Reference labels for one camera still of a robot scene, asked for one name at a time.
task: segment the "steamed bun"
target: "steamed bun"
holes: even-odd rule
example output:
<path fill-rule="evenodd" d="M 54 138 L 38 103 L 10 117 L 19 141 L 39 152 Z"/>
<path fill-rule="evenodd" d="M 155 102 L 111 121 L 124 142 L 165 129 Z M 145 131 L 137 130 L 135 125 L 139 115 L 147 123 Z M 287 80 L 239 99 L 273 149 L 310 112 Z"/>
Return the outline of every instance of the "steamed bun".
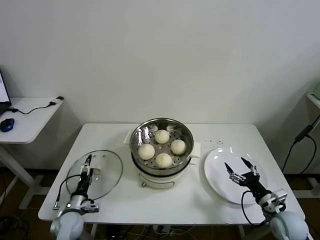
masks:
<path fill-rule="evenodd" d="M 169 141 L 169 138 L 169 132 L 166 130 L 159 130 L 154 136 L 155 141 L 159 144 L 165 144 Z"/>
<path fill-rule="evenodd" d="M 174 154 L 177 154 L 177 155 L 182 155 L 186 152 L 187 150 L 187 146 L 186 146 L 186 143 L 182 140 L 174 140 L 171 144 L 171 151 L 174 153 Z"/>
<path fill-rule="evenodd" d="M 160 153 L 158 156 L 155 158 L 155 164 L 157 165 L 158 168 L 160 169 L 166 169 L 172 166 L 173 160 L 171 156 L 167 153 Z"/>
<path fill-rule="evenodd" d="M 150 144 L 143 144 L 138 149 L 138 155 L 142 160 L 149 160 L 155 155 L 155 148 Z"/>

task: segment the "floor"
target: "floor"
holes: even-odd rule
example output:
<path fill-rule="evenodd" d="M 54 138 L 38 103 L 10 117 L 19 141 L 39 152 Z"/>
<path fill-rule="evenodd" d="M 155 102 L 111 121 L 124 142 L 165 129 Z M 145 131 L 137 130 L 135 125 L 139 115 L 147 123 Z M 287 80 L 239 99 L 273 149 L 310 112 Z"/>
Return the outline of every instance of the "floor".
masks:
<path fill-rule="evenodd" d="M 14 178 L 14 175 L 8 171 L 6 168 L 0 169 L 3 177 L 5 179 L 6 185 Z M 30 171 L 32 176 L 38 175 L 39 172 Z M 55 172 L 46 172 L 44 178 L 41 182 L 43 187 L 49 187 L 55 180 L 57 173 Z M 310 189 L 309 183 L 305 179 L 293 179 L 289 182 L 291 188 L 294 190 L 308 190 Z M 0 180 L 0 192 L 4 189 L 2 180 Z M 2 208 L 0 209 L 0 218 L 3 216 L 12 216 L 15 215 L 21 220 L 26 220 L 29 225 L 28 231 L 28 240 L 54 240 L 55 238 L 50 235 L 50 222 L 44 222 L 38 219 L 38 210 L 41 207 L 42 202 L 45 199 L 45 196 L 35 196 L 33 197 L 27 210 L 19 210 L 19 204 L 23 199 L 23 196 L 26 194 L 28 188 L 21 181 L 17 181 L 13 189 L 10 191 L 8 196 L 5 198 Z M 305 213 L 306 221 L 314 229 L 320 232 L 320 200 L 319 199 L 300 199 L 299 203 Z M 26 228 L 27 225 L 24 221 L 21 222 L 22 227 Z M 12 225 L 13 227 L 20 226 L 20 222 L 16 221 Z M 87 224 L 86 230 L 89 232 L 91 225 Z M 177 235 L 158 235 L 154 232 L 152 228 L 149 229 L 148 226 L 119 226 L 121 236 L 126 233 L 126 230 L 129 231 L 125 235 L 127 240 L 147 240 L 147 239 L 162 239 L 162 240 L 210 240 L 210 239 L 224 239 L 224 240 L 238 240 L 240 239 L 240 234 L 237 226 L 196 226 L 190 229 L 190 226 L 174 226 L 177 230 L 175 231 Z M 96 239 L 103 240 L 106 239 L 106 232 L 111 233 L 116 231 L 117 226 L 114 225 L 99 225 L 96 232 Z M 250 233 L 253 230 L 251 226 L 245 226 L 244 228 L 246 234 Z M 317 236 L 316 233 L 310 229 L 310 232 L 315 240 L 320 240 L 320 236 Z M 9 231 L 1 235 L 0 240 L 22 240 L 24 239 L 25 232 L 22 229 Z M 261 238 L 262 240 L 274 240 L 275 238 L 271 233 Z"/>

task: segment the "white plate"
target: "white plate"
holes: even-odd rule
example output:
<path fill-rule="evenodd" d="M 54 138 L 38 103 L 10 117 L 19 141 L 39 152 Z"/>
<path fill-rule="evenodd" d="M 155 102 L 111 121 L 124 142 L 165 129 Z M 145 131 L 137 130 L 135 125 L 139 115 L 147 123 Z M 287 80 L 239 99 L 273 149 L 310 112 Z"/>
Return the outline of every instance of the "white plate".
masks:
<path fill-rule="evenodd" d="M 243 192 L 249 189 L 244 186 L 239 186 L 235 182 L 231 181 L 225 162 L 235 173 L 242 175 L 249 172 L 250 169 L 247 168 L 245 163 L 241 160 L 241 157 L 250 161 L 252 165 L 258 166 L 257 170 L 260 173 L 259 181 L 265 188 L 267 188 L 268 181 L 264 170 L 259 167 L 259 164 L 252 159 L 249 154 L 242 153 L 234 147 L 217 148 L 209 153 L 204 162 L 204 173 L 211 187 L 224 199 L 235 204 L 241 204 Z M 251 193 L 247 193 L 244 196 L 244 204 L 253 204 L 255 202 L 256 201 Z"/>

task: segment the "white table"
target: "white table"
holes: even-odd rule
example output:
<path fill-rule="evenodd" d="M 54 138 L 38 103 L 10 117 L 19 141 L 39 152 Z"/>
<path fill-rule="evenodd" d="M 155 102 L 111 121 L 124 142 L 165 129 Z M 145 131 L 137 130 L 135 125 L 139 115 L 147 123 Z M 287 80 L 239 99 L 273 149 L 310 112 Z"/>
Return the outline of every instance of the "white table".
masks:
<path fill-rule="evenodd" d="M 197 165 L 190 165 L 183 180 L 168 190 L 142 188 L 136 167 L 130 156 L 129 146 L 123 141 L 137 124 L 88 123 L 85 124 L 53 185 L 51 186 L 38 217 L 52 221 L 57 212 L 52 208 L 57 198 L 60 183 L 66 178 L 72 164 L 82 155 L 94 150 L 111 150 L 123 162 L 123 175 L 116 188 L 98 200 L 99 213 L 83 215 L 86 223 L 133 224 L 133 225 L 245 225 L 248 224 L 241 206 L 221 198 L 203 176 L 203 161 L 212 149 L 233 146 L 250 153 L 264 168 L 268 176 L 268 188 L 283 188 L 287 192 L 287 210 L 305 215 L 266 146 L 257 128 L 252 124 L 187 124 L 194 140 L 201 143 L 201 158 Z M 70 198 L 65 185 L 62 188 L 60 205 Z M 253 223 L 264 220 L 257 204 L 246 209 Z"/>
<path fill-rule="evenodd" d="M 44 107 L 54 100 L 54 97 L 13 97 L 11 98 L 12 108 L 17 108 L 22 112 L 28 112 L 37 107 Z M 0 132 L 0 144 L 29 144 L 38 136 L 52 115 L 61 106 L 62 101 L 58 104 L 44 109 L 37 109 L 30 114 L 20 112 L 5 112 L 0 116 L 0 122 L 5 119 L 13 118 L 14 126 L 11 131 Z M 25 183 L 29 190 L 22 200 L 19 208 L 26 209 L 33 195 L 46 195 L 49 187 L 41 187 L 43 176 L 39 175 L 33 179 L 29 173 L 0 145 L 0 161 L 10 169 L 15 178 L 11 181 L 6 189 L 6 195 L 17 182 L 18 178 Z M 0 202 L 6 196 L 2 194 Z"/>

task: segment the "cable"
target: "cable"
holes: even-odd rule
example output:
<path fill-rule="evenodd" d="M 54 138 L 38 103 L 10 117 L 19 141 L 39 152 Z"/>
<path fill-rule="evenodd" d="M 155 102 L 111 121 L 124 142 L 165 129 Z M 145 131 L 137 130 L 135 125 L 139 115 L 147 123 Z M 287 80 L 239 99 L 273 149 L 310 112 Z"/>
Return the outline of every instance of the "cable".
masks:
<path fill-rule="evenodd" d="M 62 185 L 65 183 L 65 181 L 67 181 L 68 179 L 74 178 L 74 177 L 81 177 L 81 175 L 80 174 L 76 174 L 76 175 L 68 176 L 65 180 L 63 180 L 61 182 L 60 187 L 59 187 L 58 196 L 56 197 L 56 200 L 55 200 L 56 202 L 59 202 L 59 200 L 60 200 Z"/>
<path fill-rule="evenodd" d="M 243 192 L 242 197 L 241 197 L 241 208 L 242 208 L 242 212 L 243 212 L 243 215 L 244 215 L 245 219 L 247 220 L 247 222 L 248 222 L 251 226 L 258 227 L 258 226 L 260 226 L 261 224 L 253 224 L 253 223 L 249 220 L 249 218 L 247 217 L 247 214 L 246 214 L 246 212 L 245 212 L 245 208 L 244 208 L 244 197 L 245 197 L 245 195 L 246 195 L 247 193 L 251 193 L 251 191 L 247 190 L 247 191 Z"/>
<path fill-rule="evenodd" d="M 8 111 L 8 112 L 13 112 L 13 113 L 19 112 L 19 113 L 21 113 L 21 114 L 27 115 L 27 114 L 32 113 L 34 110 L 46 109 L 46 108 L 48 108 L 48 107 L 50 107 L 50 106 L 54 106 L 54 105 L 56 105 L 57 103 L 59 103 L 60 101 L 63 101 L 64 99 L 65 99 L 64 97 L 58 96 L 58 97 L 56 97 L 55 99 L 53 99 L 52 101 L 50 101 L 47 106 L 36 107 L 36 108 L 34 108 L 34 109 L 31 109 L 31 110 L 28 111 L 28 112 L 23 112 L 23 111 L 19 110 L 18 108 L 15 108 L 15 107 L 10 107 L 10 108 L 8 108 L 6 111 Z"/>
<path fill-rule="evenodd" d="M 315 125 L 315 123 L 320 119 L 320 114 L 318 115 L 318 117 L 314 120 L 314 122 L 311 124 L 311 126 Z"/>
<path fill-rule="evenodd" d="M 286 159 L 285 159 L 285 161 L 284 161 L 284 165 L 283 165 L 283 167 L 282 167 L 282 169 L 281 169 L 281 172 L 283 172 L 283 171 L 285 170 L 285 167 L 286 167 L 286 165 L 287 165 L 287 161 L 288 161 L 288 159 L 289 159 L 289 157 L 290 157 L 291 151 L 292 151 L 293 147 L 294 147 L 297 143 L 298 143 L 297 141 L 294 141 L 294 142 L 292 143 L 292 145 L 291 145 L 291 147 L 290 147 L 290 150 L 289 150 L 289 152 L 288 152 L 288 155 L 286 156 Z"/>
<path fill-rule="evenodd" d="M 315 141 L 310 135 L 307 135 L 306 137 L 312 140 L 312 142 L 313 142 L 313 144 L 314 144 L 314 151 L 313 151 L 312 158 L 311 158 L 311 160 L 309 161 L 308 165 L 307 165 L 307 166 L 302 170 L 302 172 L 300 172 L 299 174 L 303 174 L 303 173 L 308 169 L 308 167 L 310 166 L 310 164 L 312 163 L 312 161 L 315 159 L 315 156 L 316 156 L 316 153 L 317 153 L 317 143 L 316 143 L 316 141 Z"/>
<path fill-rule="evenodd" d="M 182 235 L 185 234 L 187 232 L 189 232 L 191 229 L 193 229 L 195 226 L 190 227 L 188 230 L 182 230 L 182 229 L 175 229 L 175 231 L 184 231 L 184 233 L 174 233 L 174 235 Z"/>
<path fill-rule="evenodd" d="M 95 203 L 95 201 L 93 201 L 91 198 L 86 198 L 86 199 L 83 199 L 83 200 L 81 201 L 80 205 L 82 205 L 82 204 L 83 204 L 84 202 L 86 202 L 86 201 L 90 201 L 91 204 L 94 204 L 94 203 Z"/>
<path fill-rule="evenodd" d="M 146 234 L 143 236 L 142 240 L 144 240 L 146 238 L 146 236 L 148 235 L 148 233 L 150 232 L 151 226 L 149 226 L 148 230 L 146 231 Z"/>
<path fill-rule="evenodd" d="M 32 110 L 30 110 L 30 111 L 28 111 L 28 112 L 23 112 L 23 111 L 20 111 L 20 110 L 18 109 L 17 112 L 19 112 L 19 113 L 21 113 L 21 114 L 24 114 L 24 115 L 27 115 L 27 114 L 32 113 L 34 110 L 37 110 L 37 109 L 46 109 L 46 108 L 48 108 L 48 107 L 50 107 L 50 106 L 51 106 L 51 105 L 48 104 L 47 106 L 36 107 L 36 108 L 34 108 L 34 109 L 32 109 Z"/>
<path fill-rule="evenodd" d="M 123 234 L 122 238 L 125 239 L 126 238 L 126 235 L 127 233 L 133 228 L 134 226 L 130 226 L 126 231 L 125 233 Z"/>
<path fill-rule="evenodd" d="M 143 232 L 142 233 L 133 233 L 133 232 L 129 232 L 128 231 L 127 234 L 134 235 L 134 236 L 141 236 L 141 234 L 143 234 Z M 169 233 L 166 233 L 164 236 L 160 236 L 160 234 L 159 234 L 159 237 L 152 237 L 152 236 L 147 236 L 147 235 L 145 235 L 145 237 L 148 238 L 148 239 L 159 240 L 159 238 L 163 239 L 168 235 L 169 235 Z"/>

